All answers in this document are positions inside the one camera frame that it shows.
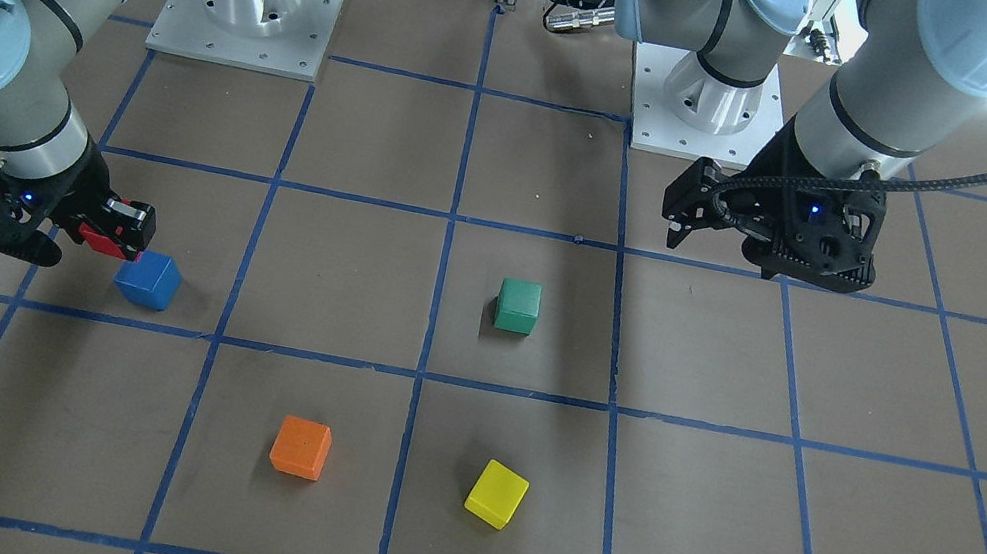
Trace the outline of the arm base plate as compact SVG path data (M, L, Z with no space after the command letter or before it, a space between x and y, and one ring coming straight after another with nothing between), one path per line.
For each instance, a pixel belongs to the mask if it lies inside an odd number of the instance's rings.
M688 49L640 43L634 57L634 149L744 169L784 124L778 69L743 89L710 78Z
M166 0L145 41L183 59L313 83L344 0Z

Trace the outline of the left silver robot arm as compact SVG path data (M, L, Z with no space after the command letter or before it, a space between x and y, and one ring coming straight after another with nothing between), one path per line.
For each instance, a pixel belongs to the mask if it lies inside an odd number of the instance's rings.
M860 0L867 36L837 67L779 60L781 100L759 115L820 153L829 118L901 149L897 128L944 134L919 180L987 171L987 99L937 76L899 0ZM331 61L301 127L286 131L283 78L158 57L109 147L414 209L607 241L633 118L635 46L538 29L541 3L333 0Z

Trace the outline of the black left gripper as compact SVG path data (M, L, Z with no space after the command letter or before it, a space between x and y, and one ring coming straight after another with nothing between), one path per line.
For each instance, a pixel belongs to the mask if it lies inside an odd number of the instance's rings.
M874 247L887 213L884 191L810 187L731 188L730 175L699 157L665 188L667 249L693 230L739 231L745 260L762 280L780 274L840 294L875 282Z

